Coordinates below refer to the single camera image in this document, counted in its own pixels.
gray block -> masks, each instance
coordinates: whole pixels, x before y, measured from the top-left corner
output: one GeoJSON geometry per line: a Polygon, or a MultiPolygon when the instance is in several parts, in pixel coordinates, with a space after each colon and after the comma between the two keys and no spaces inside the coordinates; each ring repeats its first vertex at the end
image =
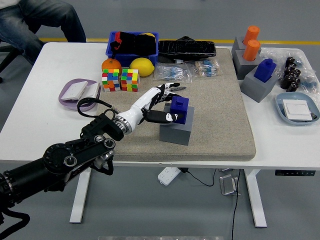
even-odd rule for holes
{"type": "MultiPolygon", "coordinates": [[[[170,103],[165,104],[164,112],[170,112],[170,103]]],[[[195,108],[193,106],[188,106],[185,124],[173,122],[169,124],[160,124],[160,141],[188,146],[194,114],[195,108]]]]}
{"type": "Polygon", "coordinates": [[[236,54],[236,50],[246,50],[246,45],[244,45],[243,41],[244,41],[245,37],[244,36],[236,36],[233,42],[233,46],[231,49],[231,54],[232,57],[234,57],[234,55],[236,54]]]}
{"type": "Polygon", "coordinates": [[[262,58],[258,53],[256,54],[255,60],[253,61],[244,60],[244,53],[244,50],[236,50],[233,57],[233,64],[238,80],[245,79],[245,76],[262,62],[262,58]]]}
{"type": "Polygon", "coordinates": [[[273,73],[268,81],[263,82],[254,76],[257,68],[254,68],[245,76],[240,89],[245,95],[260,103],[271,92],[278,76],[273,73]]]}

white robotic hand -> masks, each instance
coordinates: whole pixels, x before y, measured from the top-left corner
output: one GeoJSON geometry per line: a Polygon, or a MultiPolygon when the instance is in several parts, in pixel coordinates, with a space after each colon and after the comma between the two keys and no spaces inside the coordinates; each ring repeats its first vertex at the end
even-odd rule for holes
{"type": "Polygon", "coordinates": [[[152,87],[143,94],[128,111],[120,112],[115,116],[113,122],[121,128],[125,135],[132,133],[136,126],[144,120],[167,124],[179,118],[177,114],[170,114],[162,111],[151,111],[152,107],[161,102],[171,101],[173,96],[180,96],[170,91],[171,87],[178,87],[180,83],[165,83],[152,87]]]}

lemon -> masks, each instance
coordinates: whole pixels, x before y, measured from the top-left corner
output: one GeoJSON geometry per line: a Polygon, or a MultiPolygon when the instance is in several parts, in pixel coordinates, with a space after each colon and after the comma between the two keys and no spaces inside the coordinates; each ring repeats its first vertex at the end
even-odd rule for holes
{"type": "Polygon", "coordinates": [[[149,76],[155,70],[155,66],[152,64],[152,62],[145,57],[139,57],[133,60],[130,64],[130,68],[138,69],[141,77],[149,76]]]}

robotic arm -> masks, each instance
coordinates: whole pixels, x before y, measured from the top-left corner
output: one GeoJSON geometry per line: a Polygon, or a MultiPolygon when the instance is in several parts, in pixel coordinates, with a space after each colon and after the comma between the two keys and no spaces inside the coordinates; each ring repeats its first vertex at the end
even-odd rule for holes
{"type": "Polygon", "coordinates": [[[152,87],[125,112],[119,112],[108,103],[95,98],[81,100],[78,103],[81,115],[92,117],[82,113],[80,106],[88,101],[95,101],[110,107],[107,111],[113,111],[113,118],[108,118],[106,111],[99,116],[93,116],[95,119],[82,128],[80,139],[53,144],[48,147],[43,157],[0,174],[0,225],[4,223],[3,214],[22,219],[0,233],[0,239],[25,227],[30,220],[29,215],[11,211],[9,208],[40,191],[62,192],[69,181],[89,167],[112,175],[115,141],[120,141],[124,134],[132,133],[144,120],[165,124],[179,119],[177,114],[151,110],[154,105],[179,96],[170,91],[171,87],[179,85],[166,83],[152,87]]]}

blue block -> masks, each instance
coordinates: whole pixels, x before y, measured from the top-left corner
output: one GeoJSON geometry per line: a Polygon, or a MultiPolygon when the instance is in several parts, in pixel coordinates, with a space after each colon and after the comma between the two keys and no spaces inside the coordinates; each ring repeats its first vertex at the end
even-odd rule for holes
{"type": "Polygon", "coordinates": [[[258,65],[254,77],[265,83],[271,78],[276,66],[272,59],[265,59],[258,65]]]}
{"type": "Polygon", "coordinates": [[[182,96],[174,96],[171,101],[170,113],[182,114],[184,117],[175,121],[176,124],[186,124],[188,113],[189,98],[182,96]]]}

